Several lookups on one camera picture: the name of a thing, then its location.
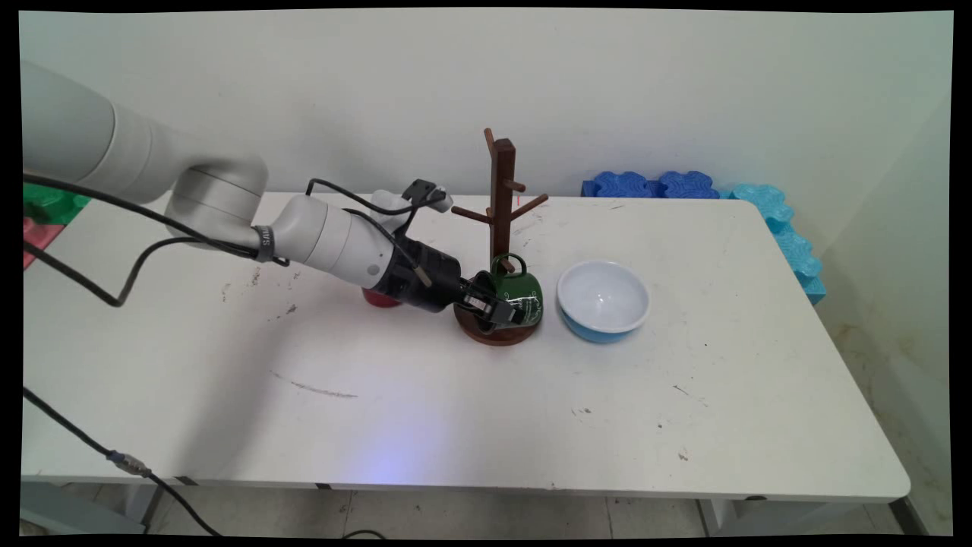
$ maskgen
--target cable connector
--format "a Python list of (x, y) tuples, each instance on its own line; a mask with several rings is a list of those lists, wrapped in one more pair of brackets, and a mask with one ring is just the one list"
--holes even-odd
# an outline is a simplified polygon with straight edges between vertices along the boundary
[(129, 475), (138, 475), (140, 477), (148, 478), (148, 476), (152, 474), (152, 469), (149, 469), (145, 463), (142, 463), (142, 460), (130, 454), (111, 451), (111, 453), (108, 454), (108, 459), (112, 461), (118, 469), (128, 473)]

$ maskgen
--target blue bowl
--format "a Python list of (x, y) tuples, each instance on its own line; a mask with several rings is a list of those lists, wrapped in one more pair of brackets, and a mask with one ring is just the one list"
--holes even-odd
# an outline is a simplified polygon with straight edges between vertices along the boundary
[(557, 280), (557, 304), (567, 326), (584, 340), (617, 342), (642, 326), (648, 291), (638, 275), (620, 264), (592, 260), (575, 264)]
[(620, 333), (598, 332), (596, 330), (589, 329), (587, 327), (582, 327), (580, 326), (580, 323), (571, 319), (571, 317), (567, 315), (567, 312), (564, 311), (563, 308), (560, 308), (559, 306), (557, 308), (560, 310), (560, 316), (564, 318), (564, 322), (567, 323), (567, 326), (571, 328), (573, 333), (588, 342), (594, 342), (597, 344), (610, 344), (611, 342), (617, 342), (621, 340), (622, 338), (628, 336), (628, 334), (631, 333), (631, 331), (620, 332)]

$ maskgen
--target floor tile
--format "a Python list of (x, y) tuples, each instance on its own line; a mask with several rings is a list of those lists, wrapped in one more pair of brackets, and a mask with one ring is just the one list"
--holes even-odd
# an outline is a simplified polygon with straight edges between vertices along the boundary
[(898, 520), (894, 518), (891, 506), (886, 503), (872, 503), (864, 506), (871, 523), (874, 525), (875, 533), (904, 533)]
[(94, 501), (95, 497), (98, 496), (98, 491), (101, 490), (101, 487), (102, 485), (99, 483), (68, 483), (62, 486), (61, 490), (76, 497), (80, 497), (88, 501)]
[[(350, 492), (247, 487), (174, 487), (196, 513), (223, 535), (340, 537)], [(168, 493), (149, 533), (206, 535)]]
[(607, 510), (614, 539), (706, 535), (694, 499), (609, 497)]
[(877, 533), (871, 517), (867, 510), (860, 505), (851, 511), (837, 517), (836, 519), (824, 523), (815, 529), (807, 532), (809, 535), (830, 534), (830, 533)]
[(491, 492), (355, 492), (345, 532), (389, 539), (609, 538), (603, 497)]

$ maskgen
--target mug handle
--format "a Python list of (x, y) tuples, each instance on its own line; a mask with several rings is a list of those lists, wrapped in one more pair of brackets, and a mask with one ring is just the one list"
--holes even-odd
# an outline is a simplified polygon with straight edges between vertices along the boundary
[(509, 275), (508, 274), (508, 277), (509, 278), (519, 277), (521, 275), (526, 274), (526, 272), (527, 272), (527, 263), (526, 262), (523, 262), (523, 259), (520, 258), (519, 255), (515, 255), (513, 253), (504, 253), (502, 255), (498, 255), (497, 257), (495, 257), (493, 259), (493, 262), (490, 263), (490, 267), (489, 267), (490, 274), (492, 274), (492, 275), (499, 275), (497, 273), (497, 269), (498, 269), (498, 266), (500, 265), (500, 260), (506, 258), (507, 256), (510, 256), (510, 257), (515, 258), (517, 260), (517, 262), (520, 263), (520, 273), (513, 274), (513, 275)]

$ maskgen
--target green mug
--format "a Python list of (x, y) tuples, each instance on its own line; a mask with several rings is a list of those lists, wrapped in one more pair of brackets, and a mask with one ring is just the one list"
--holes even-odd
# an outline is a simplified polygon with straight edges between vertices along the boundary
[[(511, 257), (520, 263), (520, 271), (507, 273), (500, 265), (500, 260)], [(493, 259), (490, 264), (490, 277), (496, 289), (498, 298), (509, 302), (514, 308), (524, 312), (523, 322), (518, 325), (497, 325), (496, 328), (508, 329), (515, 327), (529, 327), (536, 325), (543, 317), (543, 291), (540, 282), (531, 273), (527, 273), (527, 263), (522, 258), (505, 253)]]

